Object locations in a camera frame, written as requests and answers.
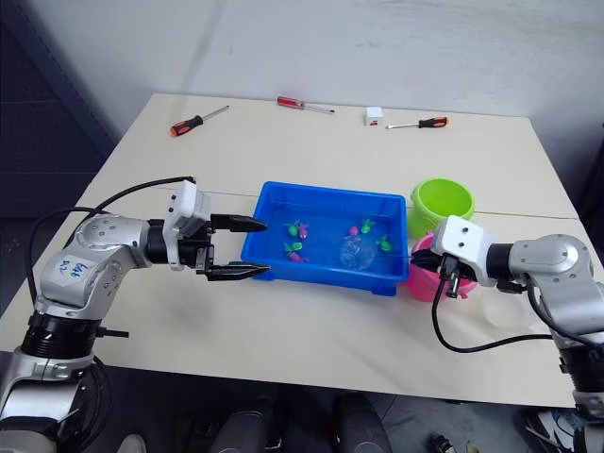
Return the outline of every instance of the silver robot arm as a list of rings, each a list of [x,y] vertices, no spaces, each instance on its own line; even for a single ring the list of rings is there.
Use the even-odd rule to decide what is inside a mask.
[[[102,214],[82,222],[69,245],[44,266],[29,328],[2,376],[0,447],[53,452],[81,430],[75,420],[83,423],[79,415],[87,401],[78,395],[94,341],[127,336],[100,325],[129,270],[167,263],[177,271],[191,267],[208,280],[252,277],[268,267],[215,265],[211,234],[265,228],[250,217],[210,214],[210,198],[189,181],[172,196],[165,221]]]
[[[562,371],[573,379],[577,408],[592,422],[583,451],[604,452],[604,285],[594,281],[584,243],[564,234],[497,243],[480,226],[450,216],[430,250],[414,254],[411,262],[448,279],[450,297],[457,296],[462,277],[506,293],[528,291],[560,350]],[[534,288],[541,293],[538,301]]]

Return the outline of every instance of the blue plastic tray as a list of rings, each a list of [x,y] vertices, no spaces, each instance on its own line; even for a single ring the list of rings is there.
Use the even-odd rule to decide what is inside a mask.
[[[396,285],[409,275],[405,198],[400,195],[266,182],[254,217],[268,228],[247,235],[242,259],[271,266],[257,279],[308,281],[395,295]],[[367,234],[361,233],[364,219],[374,223]],[[296,221],[308,225],[307,239],[291,235],[288,224]],[[349,235],[352,226],[359,229],[358,235]],[[380,240],[385,235],[392,250],[382,249]],[[285,243],[296,242],[302,243],[302,249],[295,258],[304,261],[292,261],[285,250]]]

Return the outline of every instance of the orange-handled screwdriver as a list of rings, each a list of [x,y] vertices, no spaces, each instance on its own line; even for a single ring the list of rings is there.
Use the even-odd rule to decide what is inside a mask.
[[[420,120],[419,123],[409,123],[408,125],[389,125],[387,129],[399,129],[400,127],[445,127],[449,124],[449,119],[446,116],[438,118],[430,118],[429,120]]]
[[[229,106],[224,106],[221,109],[215,110],[212,113],[208,113],[206,116],[196,115],[190,120],[181,121],[180,123],[176,123],[172,127],[170,127],[170,133],[173,137],[178,137],[179,135],[186,134],[194,127],[198,127],[203,125],[209,118],[212,116],[216,116],[219,113],[222,113],[225,110],[228,110]]]

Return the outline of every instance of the toy fish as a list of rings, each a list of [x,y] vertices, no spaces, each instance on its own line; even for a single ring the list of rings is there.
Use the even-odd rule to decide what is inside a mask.
[[[309,224],[298,223],[298,236],[300,236],[300,239],[307,239],[309,237]]]
[[[299,224],[300,224],[299,220],[296,220],[292,224],[285,224],[285,226],[287,227],[287,232],[290,233],[290,235],[296,237],[298,235],[298,225]]]
[[[371,231],[371,227],[375,224],[376,224],[375,222],[372,222],[369,219],[362,219],[361,233],[368,234]]]
[[[284,245],[285,245],[285,253],[287,253],[287,258],[289,258],[291,261],[309,262],[308,258],[303,258],[300,255],[298,255],[297,253],[295,253],[294,250],[289,245],[287,245],[286,243]]]
[[[376,244],[378,244],[379,247],[384,252],[392,252],[393,251],[393,245],[388,242],[388,235],[387,234],[384,234],[379,241],[376,241]]]

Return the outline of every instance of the floor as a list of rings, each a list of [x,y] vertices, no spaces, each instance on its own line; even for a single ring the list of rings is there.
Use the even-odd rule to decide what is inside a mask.
[[[25,277],[23,249],[31,222],[0,220],[0,313]],[[37,257],[59,222],[44,226],[34,242]],[[0,354],[0,372],[8,354]],[[104,432],[86,451],[111,452],[130,432],[142,432],[149,452],[184,452],[178,435],[183,424],[212,426],[259,395],[269,395],[288,408],[293,420],[289,451],[320,453],[317,426],[329,424],[339,389],[266,382],[195,377],[110,367],[113,415]],[[387,430],[394,451],[426,452],[430,434],[440,433],[458,452],[472,442],[483,453],[540,451],[518,428],[525,408],[511,405],[457,403],[391,394],[366,394]]]

